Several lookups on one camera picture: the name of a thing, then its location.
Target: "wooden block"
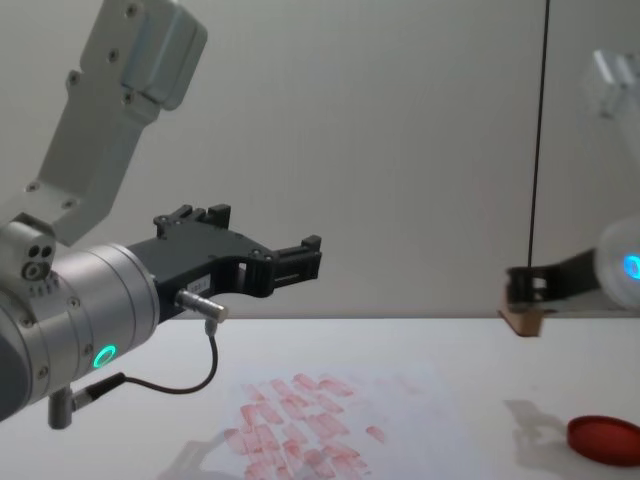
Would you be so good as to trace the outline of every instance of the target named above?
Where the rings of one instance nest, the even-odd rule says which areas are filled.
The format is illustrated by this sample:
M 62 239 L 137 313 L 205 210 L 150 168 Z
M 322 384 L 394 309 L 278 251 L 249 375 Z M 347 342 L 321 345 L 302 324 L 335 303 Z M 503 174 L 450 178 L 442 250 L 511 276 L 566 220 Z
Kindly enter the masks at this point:
M 506 296 L 502 301 L 502 308 L 498 313 L 513 329 L 516 335 L 521 337 L 539 337 L 542 331 L 544 310 L 533 309 L 524 313 L 514 313 L 507 306 Z

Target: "green light ring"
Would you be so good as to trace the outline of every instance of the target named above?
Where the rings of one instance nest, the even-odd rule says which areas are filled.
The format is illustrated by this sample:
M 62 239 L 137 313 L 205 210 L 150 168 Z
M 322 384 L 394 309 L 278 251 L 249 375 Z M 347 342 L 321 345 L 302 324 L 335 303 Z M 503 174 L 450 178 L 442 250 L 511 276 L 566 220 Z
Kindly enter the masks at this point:
M 93 368 L 104 367 L 113 359 L 113 357 L 116 356 L 117 351 L 118 349 L 115 345 L 107 345 L 103 347 L 102 350 L 100 350 L 96 355 L 96 358 L 93 360 Z

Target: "red stain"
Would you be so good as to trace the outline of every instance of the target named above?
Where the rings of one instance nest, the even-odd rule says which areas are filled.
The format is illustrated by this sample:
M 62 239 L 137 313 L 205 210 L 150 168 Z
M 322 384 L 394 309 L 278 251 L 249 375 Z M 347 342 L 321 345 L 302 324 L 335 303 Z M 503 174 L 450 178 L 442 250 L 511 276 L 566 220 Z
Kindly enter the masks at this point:
M 256 427 L 256 433 L 258 434 L 258 439 L 263 449 L 280 450 L 278 439 L 267 425 L 258 425 Z
M 367 428 L 367 433 L 378 440 L 380 443 L 384 443 L 385 434 L 380 428 L 372 425 L 371 427 Z
M 300 395 L 289 395 L 287 397 L 287 400 L 291 400 L 295 405 L 299 406 L 300 408 L 306 408 L 309 405 L 311 405 L 309 402 L 307 402 Z
M 287 467 L 281 467 L 276 470 L 276 478 L 278 480 L 293 480 L 293 477 L 289 473 Z
M 293 390 L 291 390 L 289 386 L 280 379 L 271 380 L 271 387 L 278 393 L 278 395 L 282 397 L 289 397 L 291 395 L 295 395 L 293 393 Z
M 293 381 L 299 383 L 301 386 L 305 387 L 307 390 L 319 390 L 320 385 L 314 382 L 310 377 L 305 375 L 304 373 L 299 373 L 295 377 L 293 377 Z
M 247 446 L 248 452 L 259 452 L 262 450 L 262 444 L 260 443 L 260 439 L 256 432 L 251 431 L 249 433 L 243 433 L 242 440 Z
M 324 376 L 324 380 L 320 382 L 320 387 L 331 392 L 336 397 L 353 395 L 353 390 L 347 384 L 326 375 Z
M 331 459 L 331 465 L 335 468 L 336 472 L 340 475 L 340 478 L 346 480 L 362 480 L 362 477 L 351 466 L 349 460 L 345 457 L 334 457 Z
M 254 385 L 243 385 L 242 390 L 244 390 L 245 395 L 252 402 L 265 402 L 267 400 L 267 397 L 262 395 L 260 390 L 258 390 Z
M 360 452 L 336 440 L 327 440 L 323 445 L 325 447 L 322 451 L 329 457 L 357 458 L 360 456 Z
M 243 407 L 240 407 L 240 413 L 242 413 L 244 421 L 250 427 L 253 427 L 258 423 L 258 409 L 255 405 L 244 405 Z
M 331 435 L 349 435 L 349 429 L 328 413 L 318 415 L 318 420 L 331 432 Z
M 344 408 L 331 400 L 329 397 L 325 397 L 321 393 L 316 396 L 318 404 L 329 413 L 342 413 Z
M 304 420 L 304 412 L 288 398 L 280 400 L 280 405 L 282 405 L 284 411 L 287 412 L 287 415 L 289 415 L 293 420 Z
M 276 412 L 268 403 L 259 403 L 256 405 L 256 408 L 267 422 L 275 425 L 281 425 L 284 423 L 282 417 L 278 415 L 278 412 Z
M 298 427 L 296 427 L 293 423 L 290 423 L 286 427 L 282 429 L 282 433 L 284 433 L 289 440 L 293 440 L 296 443 L 307 443 L 307 437 L 305 437 L 304 433 L 300 431 Z
M 333 436 L 331 430 L 324 426 L 320 419 L 315 415 L 310 415 L 306 419 L 307 425 L 321 440 L 327 440 Z
M 227 445 L 229 445 L 229 448 L 231 448 L 234 453 L 237 453 L 238 455 L 246 455 L 247 453 L 249 453 L 247 444 L 244 443 L 244 440 L 242 439 L 242 436 L 237 429 L 233 428 L 225 430 L 224 439 L 226 440 Z
M 297 472 L 304 465 L 304 456 L 302 455 L 302 449 L 300 445 L 296 442 L 292 442 L 291 440 L 287 440 L 282 444 L 284 448 L 285 457 L 287 457 L 287 462 L 289 462 L 289 466 L 294 472 Z
M 320 478 L 335 478 L 336 474 L 331 466 L 325 462 L 324 455 L 318 450 L 309 450 L 304 453 L 304 461 Z

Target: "red lid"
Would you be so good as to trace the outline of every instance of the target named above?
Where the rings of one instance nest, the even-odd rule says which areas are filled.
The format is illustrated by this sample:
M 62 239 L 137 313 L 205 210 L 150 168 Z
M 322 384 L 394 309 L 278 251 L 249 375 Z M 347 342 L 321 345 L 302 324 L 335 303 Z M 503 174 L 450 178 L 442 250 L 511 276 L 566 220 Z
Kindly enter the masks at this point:
M 611 417 L 569 422 L 568 442 L 580 455 L 616 467 L 640 466 L 640 427 Z

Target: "gray wall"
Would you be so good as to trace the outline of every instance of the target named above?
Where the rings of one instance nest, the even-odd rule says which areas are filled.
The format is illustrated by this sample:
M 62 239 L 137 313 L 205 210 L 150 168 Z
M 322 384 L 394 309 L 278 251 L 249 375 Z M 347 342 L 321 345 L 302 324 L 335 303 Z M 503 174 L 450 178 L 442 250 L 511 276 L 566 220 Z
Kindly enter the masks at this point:
M 320 281 L 236 315 L 493 315 L 526 262 L 544 2 L 184 3 L 210 32 L 192 88 L 81 245 L 224 202 L 267 246 L 325 242 Z M 98 7 L 2 2 L 0 201 L 37 172 Z
M 593 247 L 637 214 L 640 171 L 614 122 L 589 111 L 580 82 L 591 53 L 640 48 L 640 2 L 552 0 L 534 262 Z

